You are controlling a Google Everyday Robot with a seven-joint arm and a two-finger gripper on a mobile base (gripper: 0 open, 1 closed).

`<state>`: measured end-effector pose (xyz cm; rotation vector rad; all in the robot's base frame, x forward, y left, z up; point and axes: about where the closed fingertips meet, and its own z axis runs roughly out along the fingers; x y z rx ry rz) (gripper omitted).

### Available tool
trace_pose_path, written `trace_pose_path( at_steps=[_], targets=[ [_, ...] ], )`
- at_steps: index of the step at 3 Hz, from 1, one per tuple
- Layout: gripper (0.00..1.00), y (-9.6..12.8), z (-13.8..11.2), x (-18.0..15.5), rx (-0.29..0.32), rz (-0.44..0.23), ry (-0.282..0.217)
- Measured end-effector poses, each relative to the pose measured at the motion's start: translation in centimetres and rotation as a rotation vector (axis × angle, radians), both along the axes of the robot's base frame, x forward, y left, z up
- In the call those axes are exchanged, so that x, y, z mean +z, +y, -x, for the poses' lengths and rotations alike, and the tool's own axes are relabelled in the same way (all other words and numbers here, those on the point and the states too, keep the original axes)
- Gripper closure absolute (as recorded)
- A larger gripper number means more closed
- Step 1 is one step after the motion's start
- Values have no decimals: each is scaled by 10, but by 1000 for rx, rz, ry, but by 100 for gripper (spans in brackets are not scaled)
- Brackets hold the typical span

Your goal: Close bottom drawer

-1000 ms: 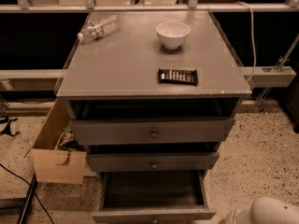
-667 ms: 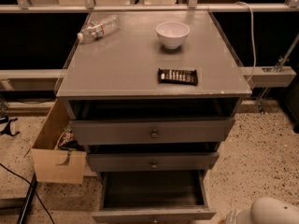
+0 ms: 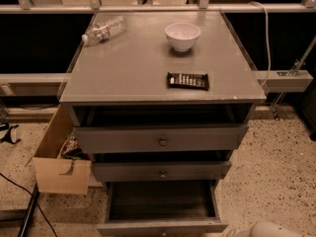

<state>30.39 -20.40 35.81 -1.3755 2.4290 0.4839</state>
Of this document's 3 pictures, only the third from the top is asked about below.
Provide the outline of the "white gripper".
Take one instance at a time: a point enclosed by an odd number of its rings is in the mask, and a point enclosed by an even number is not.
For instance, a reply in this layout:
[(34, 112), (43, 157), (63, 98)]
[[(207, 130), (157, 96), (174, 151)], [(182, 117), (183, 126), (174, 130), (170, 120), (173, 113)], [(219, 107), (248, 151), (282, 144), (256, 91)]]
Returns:
[(226, 234), (226, 237), (250, 237), (250, 229), (232, 229)]

